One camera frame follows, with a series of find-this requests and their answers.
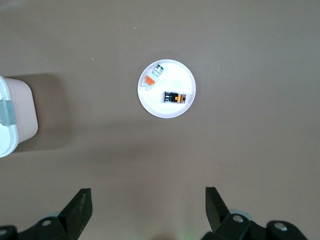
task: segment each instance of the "white container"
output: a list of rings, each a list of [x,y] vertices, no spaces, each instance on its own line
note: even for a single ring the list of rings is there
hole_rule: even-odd
[[[30,87],[20,80],[0,76],[0,158],[38,131]]]

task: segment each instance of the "container lid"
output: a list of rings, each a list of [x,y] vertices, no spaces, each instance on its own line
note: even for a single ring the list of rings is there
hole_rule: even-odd
[[[18,145],[18,129],[8,86],[0,76],[0,158],[12,153]]]

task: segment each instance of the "plastic container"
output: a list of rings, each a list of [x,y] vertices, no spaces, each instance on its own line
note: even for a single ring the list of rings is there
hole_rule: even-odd
[[[0,76],[0,158],[38,131],[30,87],[20,80]]]

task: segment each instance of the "clear plastic latch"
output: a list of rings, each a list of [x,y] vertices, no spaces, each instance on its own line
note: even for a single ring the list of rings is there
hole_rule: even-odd
[[[10,100],[0,100],[0,124],[11,126],[17,123],[14,103]]]

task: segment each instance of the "white plate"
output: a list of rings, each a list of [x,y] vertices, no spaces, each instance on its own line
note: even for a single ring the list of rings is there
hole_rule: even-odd
[[[151,90],[141,86],[148,73],[160,65],[163,72]],[[185,103],[164,102],[164,92],[186,94]],[[196,82],[190,70],[181,62],[164,59],[150,64],[141,74],[138,82],[138,96],[143,107],[152,115],[175,118],[190,108],[196,95]]]

